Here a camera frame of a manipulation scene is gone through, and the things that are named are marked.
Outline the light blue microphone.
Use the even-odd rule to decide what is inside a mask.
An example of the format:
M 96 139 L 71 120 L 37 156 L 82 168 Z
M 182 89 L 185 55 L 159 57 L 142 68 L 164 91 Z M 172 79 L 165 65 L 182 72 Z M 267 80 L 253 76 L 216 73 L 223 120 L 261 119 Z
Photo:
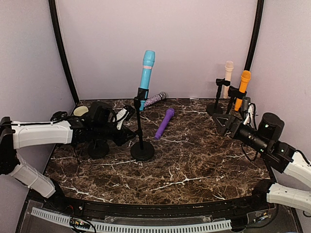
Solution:
M 155 63 L 156 53 L 152 50 L 147 50 L 143 57 L 143 69 L 141 75 L 140 87 L 138 89 L 138 97 L 140 100 L 139 110 L 143 111 L 144 104 L 148 98 L 149 84 L 152 73 L 152 68 Z

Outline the black stand holding purple microphone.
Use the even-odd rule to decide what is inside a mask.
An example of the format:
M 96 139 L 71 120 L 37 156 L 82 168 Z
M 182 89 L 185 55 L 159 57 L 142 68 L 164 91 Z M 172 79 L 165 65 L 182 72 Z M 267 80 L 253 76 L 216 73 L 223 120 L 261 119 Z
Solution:
M 106 140 L 92 140 L 87 152 L 92 159 L 101 159 L 109 153 L 109 145 Z

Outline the purple microphone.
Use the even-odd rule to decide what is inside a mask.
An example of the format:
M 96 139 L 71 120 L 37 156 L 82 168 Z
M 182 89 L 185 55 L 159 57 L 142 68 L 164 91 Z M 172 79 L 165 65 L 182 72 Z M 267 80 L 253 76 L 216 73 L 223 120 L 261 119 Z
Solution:
M 166 111 L 166 114 L 158 128 L 158 130 L 155 133 L 154 139 L 155 140 L 159 140 L 161 138 L 161 136 L 163 135 L 168 123 L 170 122 L 171 118 L 174 116 L 174 109 L 173 108 L 169 108 Z

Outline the rhinestone silver-head microphone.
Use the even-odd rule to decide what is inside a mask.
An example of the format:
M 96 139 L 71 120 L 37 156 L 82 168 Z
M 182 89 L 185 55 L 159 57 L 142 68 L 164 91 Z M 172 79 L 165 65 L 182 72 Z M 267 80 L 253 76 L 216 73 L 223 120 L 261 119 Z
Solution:
M 154 96 L 148 98 L 144 104 L 144 107 L 145 108 L 149 107 L 149 106 L 151 106 L 151 105 L 153 105 L 153 104 L 155 104 L 161 100 L 164 100 L 166 98 L 166 96 L 167 96 L 167 94 L 165 92 L 160 92 L 157 95 L 154 95 Z

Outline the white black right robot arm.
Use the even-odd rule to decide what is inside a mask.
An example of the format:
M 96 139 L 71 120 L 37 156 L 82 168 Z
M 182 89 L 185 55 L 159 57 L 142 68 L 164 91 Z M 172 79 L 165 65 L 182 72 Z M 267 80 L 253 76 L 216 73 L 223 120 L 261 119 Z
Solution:
M 264 113 L 258 129 L 244 124 L 233 115 L 214 114 L 212 118 L 220 134 L 228 134 L 251 147 L 260 154 L 266 165 L 279 173 L 311 185 L 311 163 L 302 151 L 279 140 L 285 123 L 277 115 Z M 264 179 L 253 189 L 248 207 L 257 211 L 266 203 L 286 205 L 310 213 L 311 193 Z

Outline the black stand holding blue microphone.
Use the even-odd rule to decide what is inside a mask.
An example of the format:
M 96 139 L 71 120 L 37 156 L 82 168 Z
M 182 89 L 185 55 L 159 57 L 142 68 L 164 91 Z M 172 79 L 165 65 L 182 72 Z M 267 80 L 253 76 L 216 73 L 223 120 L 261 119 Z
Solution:
M 151 159 L 155 154 L 154 146 L 147 141 L 143 140 L 143 131 L 141 128 L 141 121 L 140 121 L 140 107 L 141 107 L 141 101 L 147 100 L 146 95 L 148 94 L 148 89 L 144 88 L 138 88 L 137 96 L 134 97 L 134 108 L 136 110 L 137 114 L 137 124 L 138 129 L 136 130 L 136 134 L 138 136 L 139 141 L 136 142 L 131 147 L 131 156 L 136 161 L 147 161 Z

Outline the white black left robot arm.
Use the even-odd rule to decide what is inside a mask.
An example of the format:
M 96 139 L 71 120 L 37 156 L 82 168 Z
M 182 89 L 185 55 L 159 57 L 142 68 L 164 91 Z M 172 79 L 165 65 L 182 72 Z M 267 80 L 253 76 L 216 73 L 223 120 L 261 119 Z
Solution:
M 19 122 L 3 117 L 0 121 L 0 173 L 19 180 L 63 212 L 69 202 L 61 195 L 62 190 L 56 182 L 29 165 L 17 150 L 47 144 L 76 147 L 88 143 L 90 158 L 99 159 L 109 153 L 109 140 L 121 146 L 135 138 L 136 133 L 123 125 L 134 112 L 133 107 L 126 105 L 116 113 L 110 105 L 95 101 L 90 107 L 78 107 L 71 116 L 56 112 L 48 122 Z

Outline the black tripod shock-mount stand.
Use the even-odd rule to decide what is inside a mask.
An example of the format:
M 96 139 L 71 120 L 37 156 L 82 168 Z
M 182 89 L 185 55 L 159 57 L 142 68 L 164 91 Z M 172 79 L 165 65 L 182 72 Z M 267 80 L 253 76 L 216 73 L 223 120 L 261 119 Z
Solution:
M 61 121 L 61 120 L 64 120 L 65 118 L 68 117 L 68 113 L 66 111 L 58 111 L 56 113 L 54 113 L 50 119 L 50 121 Z M 79 161 L 79 158 L 78 158 L 78 155 L 77 155 L 77 152 L 76 152 L 76 147 L 77 145 L 74 145 L 72 144 L 72 148 L 73 148 L 73 151 L 74 151 L 74 156 L 76 158 L 76 161 L 77 161 L 77 164 L 80 164 L 80 161 Z

